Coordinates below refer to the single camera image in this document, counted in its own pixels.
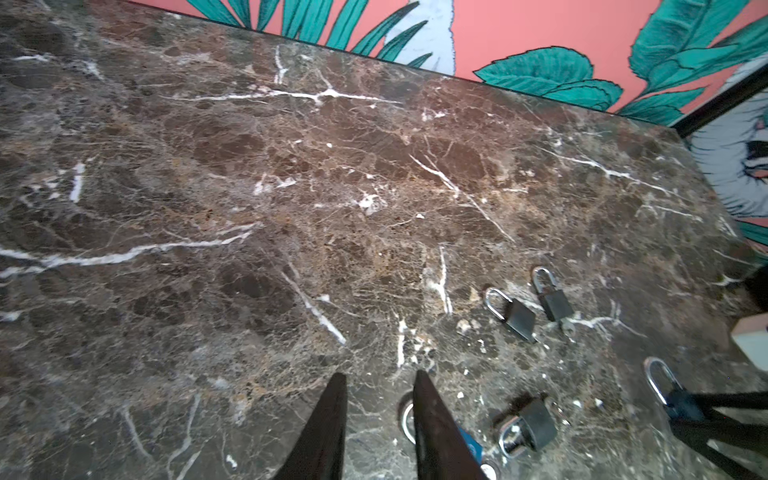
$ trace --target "black wall trim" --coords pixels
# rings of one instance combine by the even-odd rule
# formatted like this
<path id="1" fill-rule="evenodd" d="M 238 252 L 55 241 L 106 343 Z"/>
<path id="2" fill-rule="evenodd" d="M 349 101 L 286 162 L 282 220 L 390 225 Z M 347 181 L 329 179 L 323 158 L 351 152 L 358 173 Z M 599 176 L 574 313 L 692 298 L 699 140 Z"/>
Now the black wall trim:
<path id="1" fill-rule="evenodd" d="M 768 88 L 768 64 L 758 68 L 733 87 L 692 111 L 687 117 L 672 125 L 672 128 L 677 130 L 681 138 L 685 138 L 766 88 Z"/>

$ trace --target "white marble vein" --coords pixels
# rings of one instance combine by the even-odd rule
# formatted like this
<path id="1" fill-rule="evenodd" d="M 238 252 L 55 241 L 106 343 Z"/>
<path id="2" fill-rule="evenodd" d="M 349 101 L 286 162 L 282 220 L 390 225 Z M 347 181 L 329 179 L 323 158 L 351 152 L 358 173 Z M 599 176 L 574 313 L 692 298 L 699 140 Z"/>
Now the white marble vein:
<path id="1" fill-rule="evenodd" d="M 734 238 L 739 238 L 739 236 L 736 234 L 735 231 L 733 231 L 733 228 L 730 226 L 730 223 L 728 220 L 726 220 L 722 215 L 720 215 L 717 218 L 717 229 L 726 235 L 729 235 Z"/>
<path id="2" fill-rule="evenodd" d="M 259 91 L 252 94 L 227 94 L 227 95 L 218 95 L 218 96 L 203 96 L 203 97 L 195 97 L 195 98 L 179 98 L 179 97 L 172 97 L 173 100 L 181 100 L 181 101 L 226 101 L 226 100 L 251 100 L 255 98 L 271 98 L 271 97 L 280 97 L 280 96 L 288 96 L 288 97 L 295 97 L 295 98 L 308 98 L 310 100 L 313 100 L 315 102 L 315 105 L 322 105 L 324 97 L 331 97 L 331 98 L 350 98 L 352 100 L 367 100 L 367 101 L 376 101 L 376 102 L 382 102 L 387 104 L 398 104 L 400 102 L 393 101 L 393 100 L 386 100 L 385 98 L 378 98 L 378 97 L 369 97 L 367 95 L 351 95 L 351 94 L 343 94 L 335 89 L 328 87 L 326 90 L 321 91 L 317 94 L 307 94 L 303 92 L 297 92 L 297 91 L 282 91 L 282 90 L 273 90 L 268 87 L 261 87 L 259 88 Z"/>
<path id="3" fill-rule="evenodd" d="M 637 330 L 633 329 L 626 323 L 622 322 L 619 317 L 621 316 L 621 305 L 613 300 L 611 300 L 611 314 L 610 316 L 596 316 L 595 318 L 591 318 L 589 320 L 584 320 L 581 318 L 581 312 L 576 312 L 576 314 L 570 318 L 569 320 L 571 323 L 578 323 L 579 325 L 584 325 L 588 328 L 595 328 L 596 326 L 600 325 L 602 322 L 611 322 L 613 325 L 619 325 L 623 326 L 627 331 L 637 335 L 647 338 L 646 335 L 643 333 L 638 332 Z"/>
<path id="4" fill-rule="evenodd" d="M 278 85 L 283 84 L 283 78 L 288 73 L 288 69 L 283 67 L 283 63 L 280 61 L 280 46 L 275 47 L 275 66 L 277 66 L 277 73 L 275 73 L 275 83 Z"/>
<path id="5" fill-rule="evenodd" d="M 190 448 L 190 445 L 192 445 L 192 435 L 191 435 L 191 429 L 192 429 L 192 422 L 194 421 L 195 413 L 197 413 L 197 407 L 200 405 L 200 393 L 195 394 L 194 401 L 192 402 L 192 406 L 190 407 L 190 415 L 187 418 L 187 434 L 184 436 L 184 441 L 181 443 L 181 446 L 178 449 L 175 449 L 172 451 L 172 453 L 168 456 L 168 461 L 165 463 L 165 471 L 168 474 L 168 480 L 174 480 L 174 473 L 170 469 L 170 463 L 174 460 L 174 458 L 178 457 L 185 451 L 187 451 L 188 448 Z M 192 466 L 192 463 L 194 463 L 194 458 L 197 458 L 197 456 L 192 455 L 190 458 L 190 462 L 187 462 L 189 466 Z M 178 480 L 181 480 L 184 478 L 184 474 L 186 474 L 186 470 L 189 470 L 189 468 L 185 465 L 184 469 L 181 471 L 181 473 L 178 476 Z"/>
<path id="6" fill-rule="evenodd" d="M 723 253 L 723 252 L 721 252 L 719 250 L 715 250 L 714 248 L 712 249 L 712 251 L 714 253 L 717 253 L 718 255 L 720 255 L 722 258 L 727 258 L 728 260 L 732 260 L 733 262 L 743 263 L 744 265 L 751 265 L 751 266 L 757 266 L 757 267 L 762 265 L 762 263 L 759 263 L 759 262 L 756 262 L 756 261 L 755 262 L 747 262 L 746 260 L 741 260 L 740 258 L 732 257 L 731 255 L 726 255 L 725 253 Z"/>
<path id="7" fill-rule="evenodd" d="M 406 355 L 403 349 L 406 346 L 406 330 L 408 326 L 405 320 L 400 320 L 397 330 L 400 334 L 397 336 L 397 368 L 400 368 L 406 362 Z"/>
<path id="8" fill-rule="evenodd" d="M 15 322 L 22 315 L 24 310 L 14 312 L 0 312 L 0 322 Z"/>
<path id="9" fill-rule="evenodd" d="M 439 282 L 427 282 L 427 286 L 436 291 L 440 295 L 442 300 L 442 306 L 444 311 L 451 315 L 453 313 L 453 305 L 451 304 L 451 297 L 448 292 L 445 291 L 445 282 L 448 281 L 448 266 L 445 263 L 445 250 L 440 246 L 440 281 Z"/>
<path id="10" fill-rule="evenodd" d="M 86 72 L 88 72 L 89 74 L 92 74 L 99 80 L 104 81 L 104 75 L 102 75 L 101 72 L 99 71 L 98 65 L 96 65 L 95 61 L 86 61 L 85 70 Z"/>
<path id="11" fill-rule="evenodd" d="M 582 159 L 579 159 L 579 158 L 565 157 L 563 155 L 556 154 L 554 151 L 549 151 L 546 148 L 541 148 L 541 147 L 537 147 L 537 148 L 539 150 L 541 150 L 541 151 L 547 152 L 550 155 L 554 155 L 555 157 L 557 157 L 557 158 L 559 158 L 561 160 L 572 161 L 572 162 L 575 162 L 577 164 L 589 165 L 590 167 L 599 168 L 600 170 L 603 171 L 603 173 L 605 173 L 605 177 L 608 177 L 608 178 L 610 178 L 610 177 L 626 178 L 627 180 L 631 181 L 634 184 L 644 185 L 646 187 L 650 187 L 650 188 L 653 188 L 655 190 L 659 190 L 661 192 L 666 193 L 667 195 L 672 195 L 674 197 L 679 197 L 680 196 L 676 192 L 673 192 L 672 190 L 668 190 L 668 189 L 666 189 L 664 187 L 660 187 L 659 185 L 649 184 L 648 182 L 645 182 L 645 181 L 639 180 L 639 179 L 637 179 L 635 177 L 632 177 L 632 175 L 629 172 L 620 172 L 620 171 L 611 170 L 609 168 L 606 168 L 602 164 L 599 164 L 598 162 L 596 162 L 596 161 L 594 161 L 592 159 L 582 160 Z"/>
<path id="12" fill-rule="evenodd" d="M 429 111 L 431 113 L 427 113 L 427 108 L 424 108 L 424 110 L 422 111 L 422 121 L 430 121 L 436 118 L 442 118 L 448 114 L 448 112 L 445 110 L 434 111 L 430 109 Z"/>
<path id="13" fill-rule="evenodd" d="M 740 283 L 741 279 L 731 278 L 727 275 L 723 275 L 723 279 L 719 282 L 710 282 L 710 285 L 714 286 L 729 286 L 731 283 Z"/>
<path id="14" fill-rule="evenodd" d="M 168 251 L 171 248 L 186 247 L 186 248 L 202 248 L 202 247 L 217 247 L 219 245 L 229 245 L 235 240 L 244 240 L 251 234 L 250 231 L 243 232 L 240 235 L 234 237 L 228 237 L 222 240 L 204 240 L 199 242 L 172 242 L 172 243 L 152 243 L 151 245 L 139 245 L 131 248 L 125 253 L 112 253 L 109 255 L 102 255 L 99 257 L 63 257 L 61 255 L 36 255 L 26 252 L 19 252 L 17 250 L 9 250 L 0 247 L 0 257 L 9 257 L 19 260 L 31 260 L 39 263 L 39 266 L 10 266 L 3 271 L 0 271 L 0 278 L 8 278 L 13 275 L 20 275 L 23 273 L 40 273 L 51 268 L 56 268 L 63 265 L 77 265 L 77 266 L 94 266 L 94 265 L 111 265 L 113 263 L 123 263 L 129 260 L 133 260 L 142 253 L 151 252 L 152 250 Z"/>
<path id="15" fill-rule="evenodd" d="M 11 60 L 12 61 L 36 60 L 36 61 L 43 61 L 43 62 L 50 61 L 43 55 L 22 55 L 21 57 L 11 58 Z"/>
<path id="16" fill-rule="evenodd" d="M 664 212 L 669 212 L 671 214 L 677 214 L 677 215 L 681 215 L 683 217 L 688 217 L 691 220 L 696 221 L 696 222 L 700 222 L 700 223 L 704 222 L 704 219 L 699 217 L 698 215 L 687 214 L 687 213 L 681 212 L 679 210 L 674 210 L 674 209 L 666 208 L 666 207 L 659 207 L 658 205 L 650 205 L 650 204 L 640 205 L 640 208 L 637 209 L 637 214 L 635 214 L 635 216 L 639 215 L 640 214 L 640 210 L 643 210 L 643 209 L 650 210 L 651 212 L 653 212 L 653 214 L 654 214 L 654 216 L 656 216 L 656 218 L 658 218 L 658 217 L 664 218 Z"/>
<path id="17" fill-rule="evenodd" d="M 227 463 L 230 464 L 230 467 L 232 467 L 233 470 L 237 470 L 237 462 L 235 462 L 235 459 L 232 458 L 232 455 L 227 454 Z"/>
<path id="18" fill-rule="evenodd" d="M 473 207 L 475 207 L 475 208 L 476 208 L 476 209 L 477 209 L 477 210 L 480 212 L 480 214 L 481 214 L 481 215 L 482 215 L 482 216 L 483 216 L 483 217 L 484 217 L 484 218 L 485 218 L 487 221 L 489 221 L 489 222 L 493 223 L 494 227 L 496 227 L 496 228 L 498 229 L 498 231 L 502 233 L 502 235 L 504 235 L 505 237 L 507 237 L 507 239 L 508 239 L 509 241 L 511 241 L 511 242 L 513 242 L 513 243 L 515 242 L 515 239 L 514 239 L 514 238 L 512 238 L 512 236 L 511 236 L 509 233 L 507 233 L 507 232 L 506 232 L 506 231 L 505 231 L 505 230 L 502 228 L 502 226 L 498 224 L 498 222 L 497 222 L 496 220 L 493 220 L 492 218 L 490 218 L 490 216 L 489 216 L 489 215 L 488 215 L 488 214 L 485 212 L 485 210 L 483 210 L 482 208 L 480 208 L 480 205 L 478 205 L 478 203 L 475 201 L 475 199 L 474 199 L 474 198 L 472 198 L 472 197 L 470 197 L 468 194 L 465 194 L 464 192 L 462 192 L 462 191 L 461 191 L 461 190 L 460 190 L 460 189 L 459 189 L 459 188 L 458 188 L 458 187 L 457 187 L 457 186 L 456 186 L 456 185 L 455 185 L 453 182 L 451 182 L 451 180 L 450 180 L 450 179 L 449 179 L 449 178 L 448 178 L 448 177 L 447 177 L 447 176 L 446 176 L 444 173 L 442 173 L 442 172 L 441 172 L 441 171 L 440 171 L 440 170 L 439 170 L 437 167 L 435 167 L 435 168 L 430 168 L 430 167 L 427 167 L 427 166 L 426 166 L 426 165 L 424 165 L 422 162 L 418 161 L 418 160 L 416 159 L 416 157 L 414 157 L 414 156 L 413 156 L 413 155 L 411 155 L 411 154 L 409 154 L 409 157 L 411 157 L 411 160 L 415 161 L 415 162 L 416 162 L 416 163 L 417 163 L 417 164 L 418 164 L 418 165 L 419 165 L 421 168 L 423 168 L 424 170 L 427 170 L 427 171 L 428 171 L 430 174 L 433 174 L 433 175 L 437 175 L 437 176 L 438 176 L 438 178 L 439 178 L 439 179 L 440 179 L 440 180 L 443 182 L 443 184 L 444 184 L 445 186 L 447 186 L 447 187 L 448 187 L 448 188 L 449 188 L 449 189 L 450 189 L 450 190 L 453 192 L 453 197 L 454 197 L 454 198 L 458 198 L 460 195 L 464 195 L 465 197 L 467 197 L 467 200 L 469 200 L 469 203 L 471 203 L 471 204 L 472 204 L 472 206 L 473 206 Z"/>
<path id="19" fill-rule="evenodd" d="M 253 230 L 253 228 L 257 227 L 257 226 L 261 227 L 262 223 L 261 222 L 253 222 L 253 223 L 246 223 L 245 225 L 235 225 L 234 227 L 227 228 L 226 230 L 220 230 L 220 231 L 216 232 L 216 235 L 217 236 L 226 235 L 227 233 L 232 233 L 232 232 L 235 232 L 235 231 L 238 231 L 238 230 L 243 230 L 243 231 Z"/>
<path id="20" fill-rule="evenodd" d="M 85 164 L 83 162 L 78 162 L 72 170 L 74 170 L 74 186 L 69 193 L 69 200 L 76 204 L 80 201 L 80 193 L 83 191 L 83 173 L 85 173 Z"/>
<path id="21" fill-rule="evenodd" d="M 123 420 L 125 420 L 125 424 L 128 427 L 128 432 L 131 434 L 131 441 L 134 444 L 134 447 L 141 453 L 145 458 L 148 458 L 150 461 L 154 461 L 154 458 L 152 458 L 152 455 L 147 453 L 147 450 L 144 449 L 144 444 L 141 443 L 141 439 L 139 439 L 138 433 L 136 433 L 136 425 L 134 424 L 134 420 L 131 418 L 131 412 L 128 410 L 128 406 L 124 406 L 121 410 L 121 414 L 123 415 Z"/>
<path id="22" fill-rule="evenodd" d="M 285 273 L 280 272 L 280 275 L 283 276 L 285 281 L 288 282 L 289 285 L 291 285 L 291 288 L 293 288 L 293 291 L 299 294 L 301 297 L 301 300 L 304 302 L 304 306 L 307 310 L 309 310 L 319 321 L 320 325 L 326 327 L 329 332 L 333 334 L 333 336 L 336 337 L 336 339 L 339 340 L 339 343 L 342 345 L 346 344 L 346 338 L 344 338 L 344 335 L 331 323 L 330 320 L 328 320 L 328 317 L 326 317 L 323 312 L 321 312 L 316 306 L 312 304 L 312 301 L 310 300 L 310 297 L 304 293 L 298 285 L 296 285 L 296 282 L 291 280 Z"/>

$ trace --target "black padlock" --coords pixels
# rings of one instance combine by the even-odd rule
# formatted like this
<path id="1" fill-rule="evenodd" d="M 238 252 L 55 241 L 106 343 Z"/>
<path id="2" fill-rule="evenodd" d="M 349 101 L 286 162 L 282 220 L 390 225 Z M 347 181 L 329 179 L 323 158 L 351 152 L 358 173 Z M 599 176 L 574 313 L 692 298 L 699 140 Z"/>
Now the black padlock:
<path id="1" fill-rule="evenodd" d="M 558 429 L 541 399 L 533 399 L 523 410 L 498 427 L 498 446 L 507 458 L 528 449 L 538 452 L 558 436 Z"/>
<path id="2" fill-rule="evenodd" d="M 541 272 L 547 274 L 551 287 L 545 288 L 541 285 L 541 281 L 539 281 L 539 274 Z M 547 317 L 552 322 L 561 322 L 563 319 L 567 319 L 574 314 L 573 307 L 571 307 L 568 299 L 565 298 L 565 292 L 560 290 L 558 281 L 548 269 L 543 266 L 537 266 L 533 269 L 533 285 L 536 288 L 536 293 L 538 293 L 541 306 L 544 307 Z"/>
<path id="3" fill-rule="evenodd" d="M 491 305 L 491 295 L 494 293 L 507 301 L 504 307 L 504 315 Z M 520 300 L 509 298 L 506 293 L 498 288 L 489 288 L 485 291 L 485 306 L 512 332 L 515 332 L 531 343 L 536 341 L 533 337 L 533 325 L 536 323 L 536 314 L 523 305 Z"/>

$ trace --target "padlock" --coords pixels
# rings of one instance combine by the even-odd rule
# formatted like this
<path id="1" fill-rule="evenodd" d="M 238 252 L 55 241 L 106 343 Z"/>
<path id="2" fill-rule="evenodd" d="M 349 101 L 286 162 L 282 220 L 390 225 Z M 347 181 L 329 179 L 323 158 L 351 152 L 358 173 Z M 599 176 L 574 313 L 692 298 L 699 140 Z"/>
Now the padlock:
<path id="1" fill-rule="evenodd" d="M 534 399 L 498 427 L 498 446 L 505 457 L 515 458 L 528 449 L 538 452 L 557 435 L 547 406 L 541 399 Z"/>
<path id="2" fill-rule="evenodd" d="M 539 281 L 539 273 L 544 272 L 549 278 L 551 288 L 544 288 Z M 558 281 L 552 275 L 548 269 L 543 266 L 537 266 L 533 269 L 533 285 L 538 294 L 541 306 L 544 307 L 544 311 L 547 313 L 547 317 L 552 322 L 560 322 L 560 327 L 564 332 L 570 333 L 573 330 L 573 323 L 568 319 L 569 316 L 574 314 L 574 309 L 565 298 L 565 292 L 560 290 Z"/>
<path id="3" fill-rule="evenodd" d="M 491 305 L 491 295 L 496 294 L 507 301 L 504 308 L 504 315 Z M 515 332 L 523 339 L 533 343 L 536 340 L 533 337 L 533 325 L 536 323 L 536 314 L 528 307 L 523 305 L 520 300 L 509 298 L 509 296 L 498 288 L 489 288 L 485 291 L 485 306 L 491 310 L 496 318 L 502 321 L 504 325 L 512 332 Z"/>
<path id="4" fill-rule="evenodd" d="M 413 394 L 409 392 L 404 397 L 400 406 L 399 426 L 400 432 L 402 432 L 413 445 L 416 445 L 416 430 L 413 422 Z M 472 457 L 474 457 L 477 463 L 482 464 L 482 445 L 480 445 L 478 441 L 475 440 L 472 435 L 469 435 L 469 433 L 462 427 L 458 425 L 457 427 L 458 432 L 462 434 L 462 438 L 467 444 L 469 453 L 472 454 Z"/>

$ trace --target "blue tag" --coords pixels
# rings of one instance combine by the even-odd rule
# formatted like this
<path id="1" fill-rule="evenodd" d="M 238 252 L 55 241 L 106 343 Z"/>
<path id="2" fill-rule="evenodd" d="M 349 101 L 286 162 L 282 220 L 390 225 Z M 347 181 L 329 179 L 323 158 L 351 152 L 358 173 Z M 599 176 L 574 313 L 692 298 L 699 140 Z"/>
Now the blue tag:
<path id="1" fill-rule="evenodd" d="M 482 461 L 482 446 L 477 443 L 474 438 L 472 438 L 472 435 L 469 435 L 467 432 L 465 432 L 462 427 L 459 427 L 458 430 L 462 433 L 464 441 L 467 442 L 469 452 L 472 453 L 473 457 L 475 457 L 477 463 L 480 463 Z"/>

